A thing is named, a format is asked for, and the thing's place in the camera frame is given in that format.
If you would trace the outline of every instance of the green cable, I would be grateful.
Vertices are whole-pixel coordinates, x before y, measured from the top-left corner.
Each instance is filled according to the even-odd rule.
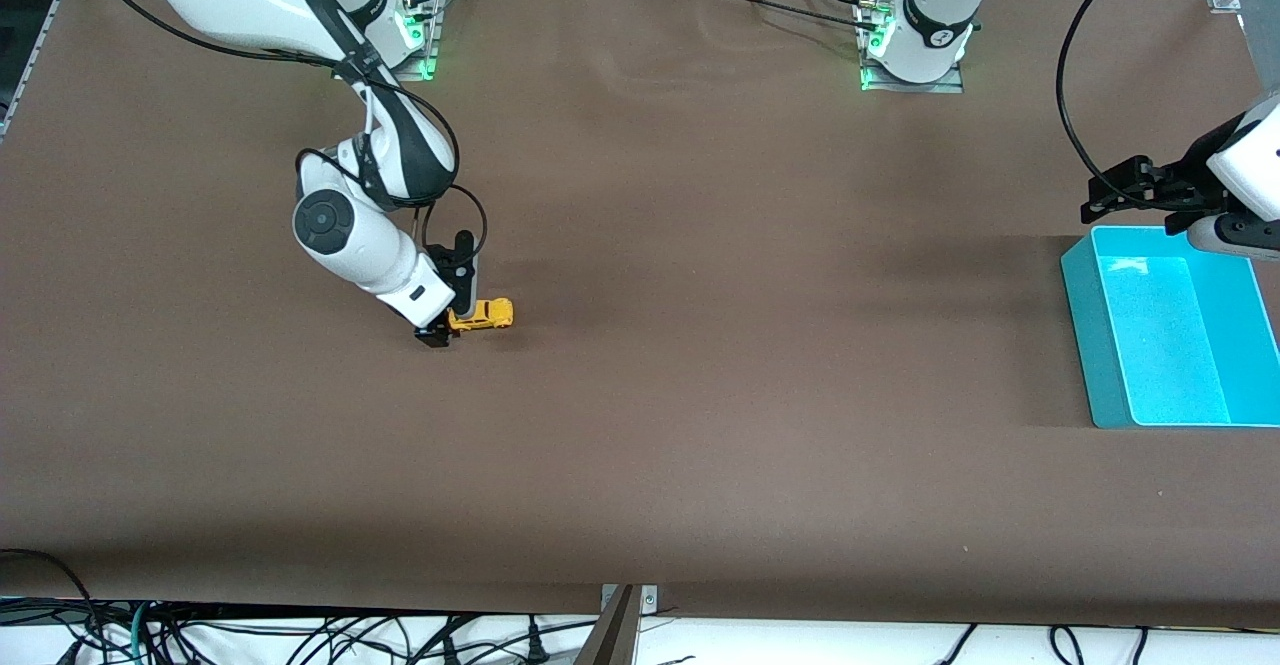
[[[134,661],[142,660],[142,645],[138,641],[138,636],[142,630],[142,615],[146,611],[146,602],[138,605],[138,609],[133,611],[133,623],[129,624],[129,653],[133,655]]]

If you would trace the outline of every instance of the brown paper mat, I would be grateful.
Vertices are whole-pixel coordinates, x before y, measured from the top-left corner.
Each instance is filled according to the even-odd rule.
[[[413,87],[517,326],[430,352],[289,231],[346,87],[65,0],[0,147],[4,544],[110,597],[1274,624],[1277,434],[1089,425],[1078,3],[987,0],[922,97],[739,1],[457,0]],[[1098,0],[1069,88],[1102,164],[1257,95],[1203,0]]]

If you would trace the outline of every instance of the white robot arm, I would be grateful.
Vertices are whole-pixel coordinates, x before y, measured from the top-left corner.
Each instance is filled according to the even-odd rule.
[[[964,56],[982,0],[884,0],[890,17],[867,55],[900,81],[929,83]]]
[[[1208,169],[1240,206],[1196,220],[1192,244],[1280,261],[1280,92],[1244,113]]]
[[[1164,208],[1165,231],[1210,252],[1280,261],[1280,92],[1156,168],[1137,155],[1089,179],[1080,223],[1129,208]]]
[[[387,214],[443,196],[453,182],[454,153],[417,106],[390,88],[396,78],[347,8],[338,0],[169,3],[192,27],[220,41],[338,63],[335,72],[366,101],[378,127],[366,127],[328,153],[301,156],[294,235],[317,263],[416,327],[439,320],[456,293]],[[474,265],[465,267],[474,274]]]

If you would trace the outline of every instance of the plastic container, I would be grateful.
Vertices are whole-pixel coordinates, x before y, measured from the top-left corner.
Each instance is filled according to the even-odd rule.
[[[1093,228],[1062,274],[1094,425],[1280,427],[1280,350],[1249,260],[1164,228]]]

